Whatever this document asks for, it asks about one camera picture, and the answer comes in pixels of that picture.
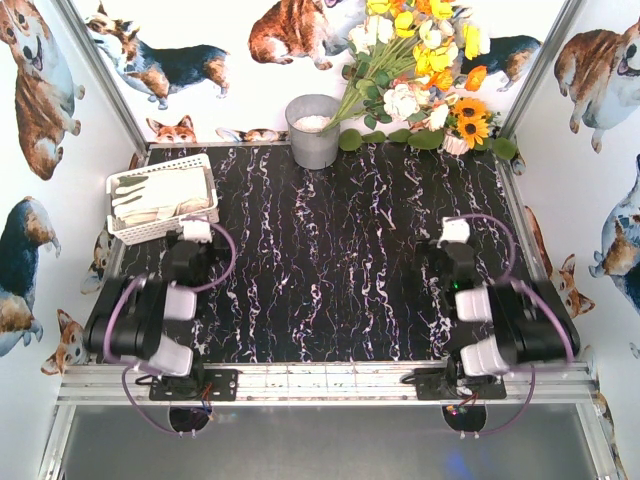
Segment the white glove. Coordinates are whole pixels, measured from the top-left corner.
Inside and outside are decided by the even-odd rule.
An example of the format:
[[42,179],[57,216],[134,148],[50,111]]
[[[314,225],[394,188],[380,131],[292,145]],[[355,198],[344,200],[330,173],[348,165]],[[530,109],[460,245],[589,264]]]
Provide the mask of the white glove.
[[204,169],[165,169],[120,177],[112,193],[112,209],[116,206],[164,206],[192,199],[209,201]]
[[209,206],[209,201],[203,198],[192,198],[175,205],[164,206],[127,206],[120,205],[113,208],[116,218],[126,226],[152,223],[172,218],[177,215],[192,213],[205,209]]

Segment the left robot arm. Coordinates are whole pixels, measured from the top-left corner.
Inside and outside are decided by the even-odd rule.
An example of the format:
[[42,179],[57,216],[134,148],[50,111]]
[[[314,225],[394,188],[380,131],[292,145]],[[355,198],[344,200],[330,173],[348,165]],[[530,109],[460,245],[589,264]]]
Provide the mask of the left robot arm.
[[85,349],[107,363],[155,376],[189,376],[195,353],[165,335],[164,323],[193,320],[193,289],[209,283],[213,266],[231,258],[231,247],[219,235],[198,243],[171,234],[159,274],[105,281],[84,329]]

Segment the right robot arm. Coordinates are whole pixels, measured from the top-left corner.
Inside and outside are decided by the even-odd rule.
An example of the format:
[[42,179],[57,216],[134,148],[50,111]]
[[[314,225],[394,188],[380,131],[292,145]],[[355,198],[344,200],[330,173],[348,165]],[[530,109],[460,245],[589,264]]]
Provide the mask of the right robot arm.
[[460,241],[420,240],[416,255],[435,274],[444,314],[492,326],[487,338],[454,351],[465,376],[497,376],[539,362],[575,360],[579,334],[550,281],[508,278],[483,285],[475,249]]

